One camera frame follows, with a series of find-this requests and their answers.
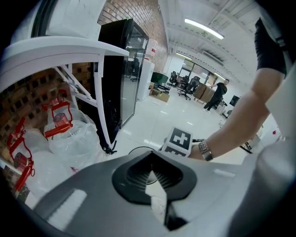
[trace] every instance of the tiled floor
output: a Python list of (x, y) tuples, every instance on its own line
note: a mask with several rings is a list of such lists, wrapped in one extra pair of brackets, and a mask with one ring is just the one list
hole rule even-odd
[[(117, 136), (117, 153), (108, 159), (127, 155), (139, 146), (148, 146), (158, 150), (172, 127), (193, 132), (194, 138), (207, 138), (220, 128), (219, 122), (224, 119), (214, 109), (210, 113), (202, 111), (200, 102), (186, 100), (178, 96), (172, 88), (169, 101), (163, 102), (148, 96), (136, 103), (135, 115), (124, 125)], [(217, 158), (214, 162), (241, 164), (246, 152), (237, 148)]]

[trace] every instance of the wristwatch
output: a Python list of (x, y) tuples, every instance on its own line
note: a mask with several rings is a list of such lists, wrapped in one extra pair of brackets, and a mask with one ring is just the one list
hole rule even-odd
[(209, 150), (208, 145), (206, 144), (205, 141), (201, 142), (201, 143), (198, 145), (198, 147), (199, 147), (200, 153), (202, 154), (203, 158), (204, 158), (206, 161), (213, 160), (212, 153), (211, 153), (211, 151)]

